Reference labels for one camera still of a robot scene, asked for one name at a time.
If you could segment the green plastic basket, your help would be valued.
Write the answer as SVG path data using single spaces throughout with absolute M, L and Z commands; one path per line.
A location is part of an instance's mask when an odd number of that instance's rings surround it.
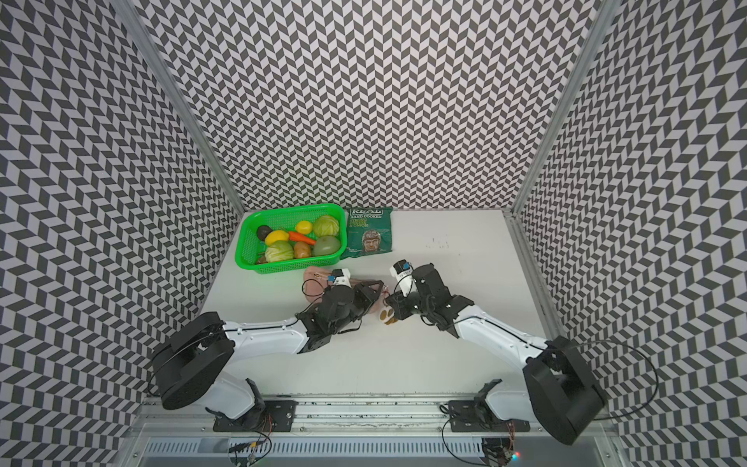
M 255 212 L 239 228 L 235 264 L 258 274 L 332 266 L 347 247 L 345 222 L 337 204 Z

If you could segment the brown toy potato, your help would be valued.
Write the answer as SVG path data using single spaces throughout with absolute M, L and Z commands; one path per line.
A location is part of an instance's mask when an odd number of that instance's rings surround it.
M 312 256 L 312 246 L 308 243 L 299 241 L 294 244 L 294 258 L 305 259 Z

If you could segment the brown bear keychain decoration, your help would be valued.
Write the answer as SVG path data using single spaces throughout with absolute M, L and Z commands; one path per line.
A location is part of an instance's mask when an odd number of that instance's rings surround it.
M 398 321 L 395 311 L 388 307 L 379 313 L 379 320 L 385 325 L 392 325 Z

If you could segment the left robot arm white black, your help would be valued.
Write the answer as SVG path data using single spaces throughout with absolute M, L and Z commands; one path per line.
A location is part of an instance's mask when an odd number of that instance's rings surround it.
M 258 386 L 238 379 L 226 368 L 270 354 L 305 354 L 349 332 L 384 291 L 382 281 L 351 285 L 340 276 L 289 320 L 239 324 L 218 313 L 204 313 L 156 346 L 150 354 L 147 392 L 161 399 L 165 410 L 204 408 L 229 430 L 259 429 L 268 418 Z

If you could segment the pink corduroy bag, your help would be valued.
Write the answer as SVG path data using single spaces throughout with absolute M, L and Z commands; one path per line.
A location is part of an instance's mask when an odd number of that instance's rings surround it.
M 332 272 L 329 269 L 323 269 L 318 267 L 309 267 L 303 272 L 303 284 L 302 293 L 307 298 L 309 303 L 318 302 L 323 295 L 323 292 L 328 287 L 328 274 Z M 372 279 L 360 279 L 355 276 L 350 278 L 351 286 L 354 287 L 359 283 Z M 386 292 L 384 294 L 384 300 L 389 296 L 389 289 L 386 286 Z M 379 316 L 379 313 L 385 309 L 385 304 L 380 305 L 377 309 L 369 309 L 367 314 Z

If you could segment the yellow toy lemon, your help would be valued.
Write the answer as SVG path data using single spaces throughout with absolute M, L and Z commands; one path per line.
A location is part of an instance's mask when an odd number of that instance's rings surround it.
M 311 223 L 311 221 L 303 220 L 297 223 L 295 232 L 301 235 L 309 235 L 313 232 L 313 223 Z

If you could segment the dark toy avocado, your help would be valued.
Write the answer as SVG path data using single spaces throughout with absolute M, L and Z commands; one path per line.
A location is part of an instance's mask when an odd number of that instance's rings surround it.
M 256 236 L 258 237 L 259 241 L 265 241 L 266 238 L 273 232 L 274 230 L 267 226 L 262 225 L 256 229 Z

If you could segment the left corner aluminium post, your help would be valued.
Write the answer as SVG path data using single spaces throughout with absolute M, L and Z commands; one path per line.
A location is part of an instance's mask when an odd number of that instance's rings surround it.
M 151 41 L 151 36 L 142 21 L 140 21 L 140 17 L 136 12 L 133 3 L 126 0 L 112 0 L 111 5 L 126 27 L 128 34 L 132 37 L 138 51 L 142 54 L 144 60 L 150 67 L 156 81 L 170 100 L 175 112 L 181 119 L 184 128 L 186 128 L 190 138 L 192 138 L 198 151 L 200 151 L 202 159 L 212 172 L 225 195 L 228 197 L 231 205 L 240 215 L 245 214 L 244 204 L 241 197 L 237 190 L 235 190 L 230 177 L 221 166 L 219 158 L 213 151 L 198 119 L 192 112 L 192 109 L 188 105 L 183 93 L 181 93 L 181 89 L 177 86 L 177 83 L 168 69 L 167 64 L 163 60 L 163 57 Z

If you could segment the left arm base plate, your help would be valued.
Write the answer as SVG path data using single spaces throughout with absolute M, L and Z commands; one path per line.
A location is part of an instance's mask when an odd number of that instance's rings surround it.
M 298 402 L 293 399 L 260 401 L 236 420 L 216 416 L 213 431 L 288 433 L 292 429 L 297 408 Z

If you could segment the green toy mango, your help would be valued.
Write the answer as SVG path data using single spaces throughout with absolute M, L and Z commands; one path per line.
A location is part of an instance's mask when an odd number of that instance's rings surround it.
M 315 241 L 313 245 L 312 254 L 315 257 L 334 255 L 342 247 L 340 240 L 333 235 L 323 235 Z

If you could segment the right corner aluminium post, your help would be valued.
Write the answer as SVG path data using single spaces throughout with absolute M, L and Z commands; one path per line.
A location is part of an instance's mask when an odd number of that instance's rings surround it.
M 571 70 L 565 89 L 552 113 L 548 128 L 510 209 L 513 216 L 519 214 L 528 201 L 621 5 L 622 1 L 620 0 L 604 0 L 601 2 L 597 17 L 589 30 L 589 35 L 583 42 L 581 52 Z

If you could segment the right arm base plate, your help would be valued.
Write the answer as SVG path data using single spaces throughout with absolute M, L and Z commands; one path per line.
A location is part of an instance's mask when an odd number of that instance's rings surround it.
M 500 420 L 484 402 L 451 400 L 440 406 L 449 419 L 452 432 L 527 433 L 531 430 L 526 420 Z

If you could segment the aluminium front rail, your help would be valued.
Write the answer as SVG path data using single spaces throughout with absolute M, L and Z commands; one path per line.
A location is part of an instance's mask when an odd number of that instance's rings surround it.
M 295 420 L 288 433 L 293 436 L 420 436 L 437 435 L 447 417 L 441 405 L 451 400 L 474 400 L 473 394 L 353 394 L 353 395 L 270 395 L 264 400 L 293 399 L 298 402 Z M 165 410 L 156 399 L 140 408 L 136 428 L 156 430 L 165 436 L 208 436 L 214 432 L 215 414 L 193 405 Z

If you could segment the light green toy lettuce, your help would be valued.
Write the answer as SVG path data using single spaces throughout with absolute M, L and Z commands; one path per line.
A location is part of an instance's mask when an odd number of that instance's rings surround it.
M 265 258 L 268 263 L 291 261 L 295 259 L 295 250 L 289 241 L 276 241 L 267 247 Z

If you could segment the green crisps packet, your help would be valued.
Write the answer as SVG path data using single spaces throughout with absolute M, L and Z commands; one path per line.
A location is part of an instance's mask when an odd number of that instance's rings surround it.
M 342 259 L 392 251 L 391 207 L 351 208 L 347 216 L 347 247 Z

